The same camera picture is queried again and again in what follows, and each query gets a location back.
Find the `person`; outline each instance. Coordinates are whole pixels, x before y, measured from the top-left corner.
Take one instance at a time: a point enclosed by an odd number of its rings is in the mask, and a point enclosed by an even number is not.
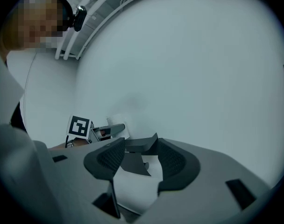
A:
[[[44,37],[62,36],[70,27],[71,6],[66,0],[21,0],[5,20],[0,30],[0,57],[7,66],[7,55],[13,50],[38,48]],[[11,126],[27,132],[18,103]],[[88,144],[75,139],[74,145]],[[64,148],[65,143],[54,148]]]

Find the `black headphone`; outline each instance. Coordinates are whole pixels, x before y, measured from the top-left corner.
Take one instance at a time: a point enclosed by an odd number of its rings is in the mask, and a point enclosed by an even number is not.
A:
[[[74,28],[76,32],[80,31],[85,17],[87,15],[86,8],[79,6],[76,14],[73,14],[71,5],[67,0],[59,0],[63,5],[63,27],[62,31],[66,31],[68,28]]]

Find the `black and white square marker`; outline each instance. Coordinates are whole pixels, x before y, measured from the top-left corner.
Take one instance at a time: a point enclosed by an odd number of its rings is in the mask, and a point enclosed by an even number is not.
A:
[[[71,116],[68,122],[66,135],[73,135],[77,138],[88,139],[91,120],[78,116]]]

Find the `small device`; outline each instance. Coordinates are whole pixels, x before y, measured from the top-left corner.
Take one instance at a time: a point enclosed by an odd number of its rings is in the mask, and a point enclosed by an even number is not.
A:
[[[79,6],[76,14],[73,14],[72,7],[67,0],[59,1],[63,5],[62,31],[66,31],[68,28],[74,28],[76,32],[80,31],[87,15],[86,8],[84,6]]]

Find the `white wall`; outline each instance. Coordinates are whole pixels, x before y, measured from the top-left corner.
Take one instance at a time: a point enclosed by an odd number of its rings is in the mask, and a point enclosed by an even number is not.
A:
[[[7,58],[9,71],[23,88],[28,80],[21,99],[27,132],[31,139],[42,141],[47,147],[65,142],[78,68],[75,59],[64,61],[54,57],[54,52],[27,50],[11,52]]]
[[[96,125],[121,113],[132,138],[157,132],[221,151],[274,186],[284,172],[283,64],[284,31],[259,0],[141,0],[87,48],[75,108]],[[117,173],[115,190],[145,211],[156,195],[147,206],[140,178]]]

